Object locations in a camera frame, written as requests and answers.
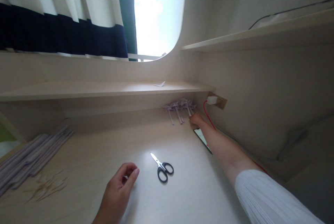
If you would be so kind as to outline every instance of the scissor blade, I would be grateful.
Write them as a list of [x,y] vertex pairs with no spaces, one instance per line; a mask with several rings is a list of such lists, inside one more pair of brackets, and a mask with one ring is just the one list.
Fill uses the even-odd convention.
[[155,160],[155,162],[157,164],[159,164],[160,162],[159,162],[158,158],[153,153],[150,153],[150,154],[151,154],[152,158]]

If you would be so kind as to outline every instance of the navy blue curtain stripe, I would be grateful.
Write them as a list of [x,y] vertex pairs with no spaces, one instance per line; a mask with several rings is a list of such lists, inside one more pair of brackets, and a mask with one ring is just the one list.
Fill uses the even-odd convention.
[[0,49],[128,58],[124,27],[93,25],[0,3]]

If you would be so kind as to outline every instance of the white sleeve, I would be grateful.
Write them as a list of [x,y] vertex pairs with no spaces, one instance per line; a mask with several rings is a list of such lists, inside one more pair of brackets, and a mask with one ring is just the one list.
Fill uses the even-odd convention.
[[293,194],[257,170],[238,174],[235,190],[252,224],[322,223]]

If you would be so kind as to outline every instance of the stack of paper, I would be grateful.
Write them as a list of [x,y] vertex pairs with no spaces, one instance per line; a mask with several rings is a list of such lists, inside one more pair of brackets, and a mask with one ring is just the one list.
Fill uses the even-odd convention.
[[35,176],[73,135],[64,126],[55,135],[41,134],[0,164],[0,197],[8,188],[17,189],[29,176]]

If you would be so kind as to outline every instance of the black scissor handle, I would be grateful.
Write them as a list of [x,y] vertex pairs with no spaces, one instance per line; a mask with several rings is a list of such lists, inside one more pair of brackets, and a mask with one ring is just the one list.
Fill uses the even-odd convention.
[[[167,163],[167,162],[164,162],[164,163],[162,163],[162,166],[163,166],[164,169],[166,170],[166,173],[168,173],[168,174],[170,174],[170,175],[172,175],[172,174],[174,173],[174,167],[173,167],[171,164],[169,164],[169,163]],[[169,172],[166,166],[171,167],[171,168],[172,168],[172,172]]]
[[[163,179],[160,178],[160,172],[163,172],[163,174],[166,176],[166,179],[165,179],[165,180],[163,180]],[[168,181],[167,174],[166,174],[165,170],[163,170],[161,167],[158,167],[158,179],[159,179],[159,181],[161,181],[162,183],[165,183],[165,182]]]

